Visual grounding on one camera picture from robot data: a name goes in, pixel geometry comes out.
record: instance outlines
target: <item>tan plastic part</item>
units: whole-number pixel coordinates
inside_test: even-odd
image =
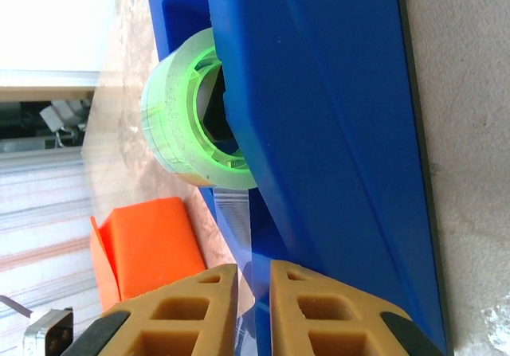
[[[271,265],[273,356],[408,356],[379,316],[394,304],[296,264]]]
[[[100,356],[233,356],[237,265],[118,303],[105,315],[117,311],[131,315]]]

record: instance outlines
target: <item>tape roll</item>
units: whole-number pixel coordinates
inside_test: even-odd
[[[189,183],[252,189],[256,184],[241,151],[220,149],[203,121],[221,66],[212,29],[161,61],[143,90],[143,133],[159,163]]]

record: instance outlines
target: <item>orange object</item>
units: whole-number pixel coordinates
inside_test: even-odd
[[[90,248],[103,310],[206,269],[180,198],[114,209]]]

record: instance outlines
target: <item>white wall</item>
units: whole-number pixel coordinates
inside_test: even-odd
[[[0,0],[3,77],[13,70],[99,71],[114,6],[115,0]]]

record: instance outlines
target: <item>floor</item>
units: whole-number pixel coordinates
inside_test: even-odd
[[[407,0],[456,354],[510,354],[510,0]],[[178,195],[209,265],[231,260],[198,191],[152,157],[147,0],[117,0],[83,156],[94,213]]]

